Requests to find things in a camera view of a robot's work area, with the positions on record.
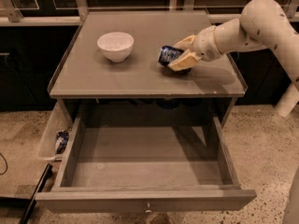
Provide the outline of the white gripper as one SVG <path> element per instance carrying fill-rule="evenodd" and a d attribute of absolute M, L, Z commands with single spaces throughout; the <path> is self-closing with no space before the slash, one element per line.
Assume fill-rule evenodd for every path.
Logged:
<path fill-rule="evenodd" d="M 168 67 L 173 71 L 181 71 L 196 66 L 201 59 L 205 62 L 218 60 L 222 54 L 216 44 L 215 30 L 216 26 L 212 25 L 197 35 L 189 35 L 177 42 L 174 47 L 185 51 Z"/>

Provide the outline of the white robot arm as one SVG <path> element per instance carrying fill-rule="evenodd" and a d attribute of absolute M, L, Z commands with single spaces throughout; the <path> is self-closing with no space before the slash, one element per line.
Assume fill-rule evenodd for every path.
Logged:
<path fill-rule="evenodd" d="M 291 79 L 276 111 L 281 116 L 288 115 L 298 102 L 299 35 L 274 0 L 251 0 L 238 18 L 207 27 L 198 35 L 180 40 L 175 47 L 183 54 L 170 63 L 174 71 L 192 68 L 201 60 L 217 60 L 232 51 L 270 49 Z"/>

